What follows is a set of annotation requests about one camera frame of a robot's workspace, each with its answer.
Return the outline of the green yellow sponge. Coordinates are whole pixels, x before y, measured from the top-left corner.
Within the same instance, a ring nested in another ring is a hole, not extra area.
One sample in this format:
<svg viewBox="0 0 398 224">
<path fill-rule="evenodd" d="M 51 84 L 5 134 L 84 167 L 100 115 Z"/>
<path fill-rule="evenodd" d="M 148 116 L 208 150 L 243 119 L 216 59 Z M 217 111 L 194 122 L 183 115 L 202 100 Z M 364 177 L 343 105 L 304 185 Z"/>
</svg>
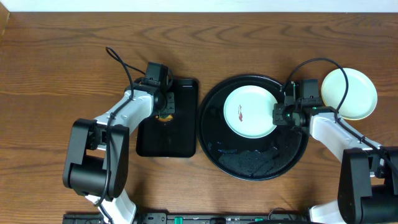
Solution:
<svg viewBox="0 0 398 224">
<path fill-rule="evenodd" d="M 171 120 L 173 120 L 173 116 L 171 114 L 160 114 L 160 115 L 156 115 L 155 118 L 161 122 L 169 122 Z"/>
</svg>

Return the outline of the light green plate front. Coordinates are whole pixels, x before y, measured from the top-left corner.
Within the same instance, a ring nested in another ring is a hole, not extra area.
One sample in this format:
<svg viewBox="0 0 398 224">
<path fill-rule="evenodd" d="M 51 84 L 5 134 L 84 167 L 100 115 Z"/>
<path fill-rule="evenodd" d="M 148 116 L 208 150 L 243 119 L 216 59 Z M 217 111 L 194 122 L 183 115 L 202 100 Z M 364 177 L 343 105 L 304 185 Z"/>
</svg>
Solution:
<svg viewBox="0 0 398 224">
<path fill-rule="evenodd" d="M 246 85 L 233 90 L 224 103 L 224 119 L 236 134 L 249 139 L 267 136 L 276 125 L 272 111 L 276 98 L 265 88 Z"/>
</svg>

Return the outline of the light green plate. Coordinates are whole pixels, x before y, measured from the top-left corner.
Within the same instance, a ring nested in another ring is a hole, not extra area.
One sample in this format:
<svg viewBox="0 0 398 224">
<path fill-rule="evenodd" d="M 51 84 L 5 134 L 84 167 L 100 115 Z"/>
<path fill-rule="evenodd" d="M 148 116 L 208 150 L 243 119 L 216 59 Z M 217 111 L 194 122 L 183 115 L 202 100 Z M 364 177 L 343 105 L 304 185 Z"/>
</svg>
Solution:
<svg viewBox="0 0 398 224">
<path fill-rule="evenodd" d="M 276 125 L 272 111 L 276 98 L 265 88 L 246 85 L 233 90 L 224 103 L 224 119 L 236 134 L 249 139 L 267 136 Z"/>
<path fill-rule="evenodd" d="M 348 93 L 339 109 L 339 114 L 371 114 L 377 105 L 377 91 L 373 82 L 362 72 L 352 69 L 343 69 L 348 77 Z M 321 95 L 326 106 L 337 109 L 346 83 L 343 72 L 337 68 L 330 72 L 322 82 Z"/>
</svg>

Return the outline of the yellow plate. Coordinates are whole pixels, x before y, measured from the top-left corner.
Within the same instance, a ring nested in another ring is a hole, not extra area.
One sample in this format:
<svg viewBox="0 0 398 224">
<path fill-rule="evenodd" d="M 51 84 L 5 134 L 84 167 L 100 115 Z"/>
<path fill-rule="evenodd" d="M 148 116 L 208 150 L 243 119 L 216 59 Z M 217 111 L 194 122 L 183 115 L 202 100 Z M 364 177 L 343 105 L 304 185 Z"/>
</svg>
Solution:
<svg viewBox="0 0 398 224">
<path fill-rule="evenodd" d="M 353 121 L 361 120 L 361 119 L 367 118 L 369 116 L 369 114 L 366 114 L 366 113 L 365 114 L 342 114 L 342 113 L 340 113 L 340 115 L 343 119 L 353 120 Z"/>
</svg>

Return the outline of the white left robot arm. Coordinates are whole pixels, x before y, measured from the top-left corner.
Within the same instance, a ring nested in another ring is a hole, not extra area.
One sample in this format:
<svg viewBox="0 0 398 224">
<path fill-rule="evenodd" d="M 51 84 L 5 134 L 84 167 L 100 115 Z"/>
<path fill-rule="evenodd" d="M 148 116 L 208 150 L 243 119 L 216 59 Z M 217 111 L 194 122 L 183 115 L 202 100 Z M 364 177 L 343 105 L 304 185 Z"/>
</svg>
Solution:
<svg viewBox="0 0 398 224">
<path fill-rule="evenodd" d="M 76 120 L 68 143 L 64 186 L 93 203 L 105 223 L 132 223 L 136 205 L 124 188 L 129 137 L 146 118 L 174 111 L 174 93 L 135 84 L 101 116 Z"/>
</svg>

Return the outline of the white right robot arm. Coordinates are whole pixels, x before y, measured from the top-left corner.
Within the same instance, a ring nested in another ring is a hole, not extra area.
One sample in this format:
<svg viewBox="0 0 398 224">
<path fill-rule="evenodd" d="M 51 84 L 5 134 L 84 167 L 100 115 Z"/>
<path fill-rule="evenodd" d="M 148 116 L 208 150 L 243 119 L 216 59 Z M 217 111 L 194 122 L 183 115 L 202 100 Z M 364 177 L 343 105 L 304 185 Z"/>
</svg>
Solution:
<svg viewBox="0 0 398 224">
<path fill-rule="evenodd" d="M 332 107 L 276 103 L 272 121 L 307 132 L 341 162 L 337 199 L 312 207 L 312 222 L 397 221 L 397 147 L 363 136 Z"/>
</svg>

